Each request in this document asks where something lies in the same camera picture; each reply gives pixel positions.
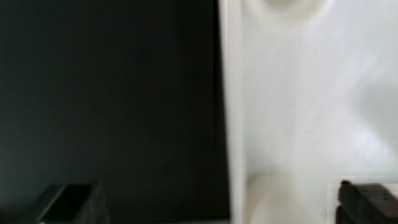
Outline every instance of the black object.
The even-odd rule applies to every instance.
[[[111,222],[229,218],[214,0],[0,1],[0,215],[106,186]]]
[[[99,183],[51,185],[17,223],[108,224],[110,214]]]
[[[380,184],[342,181],[339,203],[337,224],[398,224],[398,200]]]

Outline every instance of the dark background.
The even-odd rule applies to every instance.
[[[213,0],[0,1],[0,213],[104,185],[111,223],[227,217]]]

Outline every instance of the white wall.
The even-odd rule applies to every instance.
[[[261,21],[245,6],[243,71],[225,73],[241,83],[225,84],[254,223],[332,223],[341,179],[398,181],[398,1],[333,0],[302,24]]]

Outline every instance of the black background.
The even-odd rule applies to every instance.
[[[213,0],[0,1],[0,212],[99,179],[111,223],[227,217]]]

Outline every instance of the white panel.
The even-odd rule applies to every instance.
[[[398,1],[328,1],[294,23],[241,1],[243,50],[225,30],[239,28],[229,0],[223,54],[230,161],[246,158],[252,180],[245,212],[252,223],[332,224],[341,179],[398,181]],[[243,169],[230,169],[241,187]]]

